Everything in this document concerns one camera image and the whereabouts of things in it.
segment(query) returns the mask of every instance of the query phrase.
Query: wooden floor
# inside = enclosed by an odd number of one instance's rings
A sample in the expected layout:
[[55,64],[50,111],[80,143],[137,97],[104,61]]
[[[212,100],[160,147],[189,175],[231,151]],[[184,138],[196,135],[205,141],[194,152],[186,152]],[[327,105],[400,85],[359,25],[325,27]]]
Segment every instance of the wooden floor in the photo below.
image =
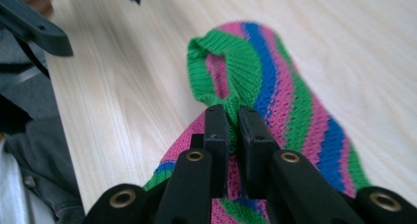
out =
[[417,0],[54,0],[74,58],[47,56],[85,205],[143,185],[204,109],[188,41],[222,23],[276,30],[375,185],[417,205]]

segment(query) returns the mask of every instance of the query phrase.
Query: black strap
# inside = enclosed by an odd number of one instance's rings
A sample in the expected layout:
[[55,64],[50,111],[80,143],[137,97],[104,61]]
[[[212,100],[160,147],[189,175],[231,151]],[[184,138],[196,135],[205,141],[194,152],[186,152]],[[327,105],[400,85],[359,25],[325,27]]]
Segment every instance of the black strap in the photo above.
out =
[[0,132],[10,135],[22,133],[30,120],[27,112],[0,94]]
[[33,63],[0,64],[0,73],[19,74],[25,70],[30,69],[31,66],[33,66]]
[[26,44],[24,41],[18,39],[17,37],[15,37],[15,39],[16,41],[18,41],[19,46],[21,46],[22,50],[28,56],[30,61],[40,70],[41,73],[43,73],[47,78],[49,78],[48,69],[46,69],[46,67],[43,66],[42,63],[40,63],[37,57],[33,54],[33,51],[31,51],[29,45]]

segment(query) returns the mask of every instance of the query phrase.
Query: striped sock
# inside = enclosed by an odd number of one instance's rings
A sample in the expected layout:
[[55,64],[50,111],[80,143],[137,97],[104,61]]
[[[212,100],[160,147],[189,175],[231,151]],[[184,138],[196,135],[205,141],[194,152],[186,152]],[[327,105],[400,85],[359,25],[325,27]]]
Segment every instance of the striped sock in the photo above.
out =
[[[212,223],[268,223],[264,200],[241,196],[236,130],[241,105],[255,108],[279,146],[302,152],[338,191],[349,196],[369,186],[346,133],[301,79],[279,37],[269,28],[246,22],[225,24],[194,38],[188,69],[195,98],[222,104],[228,116],[230,149],[228,199],[212,202]],[[204,132],[204,113],[174,142],[161,160],[148,190],[167,179],[191,134]]]

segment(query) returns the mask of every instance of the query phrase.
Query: denim fabric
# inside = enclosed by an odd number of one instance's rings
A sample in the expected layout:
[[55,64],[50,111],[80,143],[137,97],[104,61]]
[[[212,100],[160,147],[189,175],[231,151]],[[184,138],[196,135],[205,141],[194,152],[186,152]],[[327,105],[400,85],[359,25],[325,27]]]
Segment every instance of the denim fabric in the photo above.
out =
[[6,136],[6,151],[18,161],[22,176],[32,176],[31,190],[55,213],[56,223],[85,218],[77,180],[58,117],[27,123],[24,134]]
[[22,183],[19,164],[4,151],[4,145],[5,140],[0,139],[0,223],[55,223],[52,210]]
[[[30,60],[24,51],[16,42],[15,37],[0,27],[0,63],[2,64],[22,64],[28,63]],[[43,58],[43,51],[34,43],[29,43],[31,51],[37,58]]]

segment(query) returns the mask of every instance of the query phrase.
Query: metal grommet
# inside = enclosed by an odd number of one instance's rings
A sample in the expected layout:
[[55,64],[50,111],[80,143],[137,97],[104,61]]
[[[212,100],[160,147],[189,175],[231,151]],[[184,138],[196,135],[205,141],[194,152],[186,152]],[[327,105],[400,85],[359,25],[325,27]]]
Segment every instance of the metal grommet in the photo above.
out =
[[36,187],[36,181],[34,180],[33,176],[26,176],[24,177],[24,185],[29,189],[33,189]]
[[374,204],[388,211],[396,212],[402,208],[401,204],[397,200],[384,193],[371,193],[369,198]]
[[291,162],[291,163],[296,163],[296,162],[300,161],[300,157],[297,154],[292,153],[292,152],[282,153],[281,158],[284,161]]
[[186,157],[189,161],[197,162],[202,160],[205,155],[199,151],[191,151],[187,153]]
[[136,199],[136,193],[132,189],[126,189],[114,194],[110,198],[110,205],[114,208],[121,208],[131,204]]

